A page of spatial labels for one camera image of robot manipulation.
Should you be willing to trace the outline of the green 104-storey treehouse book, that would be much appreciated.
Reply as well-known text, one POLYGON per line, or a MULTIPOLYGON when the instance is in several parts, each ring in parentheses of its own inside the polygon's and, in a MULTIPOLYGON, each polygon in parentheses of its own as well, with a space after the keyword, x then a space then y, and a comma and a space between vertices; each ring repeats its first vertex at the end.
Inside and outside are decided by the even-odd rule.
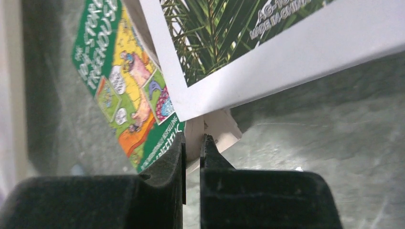
POLYGON ((72 62, 138 172, 160 158, 178 132, 188 142, 190 171, 198 167, 204 134, 220 152, 242 137, 226 110, 178 119, 146 30, 134 24, 121 0, 84 2, 72 62))

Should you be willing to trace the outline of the white palm leaf book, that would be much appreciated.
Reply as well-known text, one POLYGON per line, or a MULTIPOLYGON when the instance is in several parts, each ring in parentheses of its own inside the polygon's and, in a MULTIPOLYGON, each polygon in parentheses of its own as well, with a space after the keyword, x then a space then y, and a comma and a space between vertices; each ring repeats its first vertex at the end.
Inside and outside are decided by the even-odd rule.
POLYGON ((160 4, 152 0, 140 4, 182 122, 405 49, 404 1, 337 0, 187 86, 160 4))

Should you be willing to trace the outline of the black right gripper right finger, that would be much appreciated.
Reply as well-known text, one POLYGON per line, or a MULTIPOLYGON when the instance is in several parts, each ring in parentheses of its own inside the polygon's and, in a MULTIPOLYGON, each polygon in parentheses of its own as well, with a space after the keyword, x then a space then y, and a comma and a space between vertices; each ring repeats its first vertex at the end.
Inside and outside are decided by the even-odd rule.
POLYGON ((236 169, 204 135, 200 157, 203 229, 340 229, 322 176, 295 170, 236 169))

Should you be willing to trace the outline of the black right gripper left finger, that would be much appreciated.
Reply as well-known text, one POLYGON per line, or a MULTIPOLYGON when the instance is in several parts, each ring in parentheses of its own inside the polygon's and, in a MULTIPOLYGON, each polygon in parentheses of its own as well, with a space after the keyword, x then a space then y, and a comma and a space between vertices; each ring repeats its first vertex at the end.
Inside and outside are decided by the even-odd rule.
POLYGON ((137 175, 32 177, 0 209, 3 229, 181 229, 185 137, 137 175))

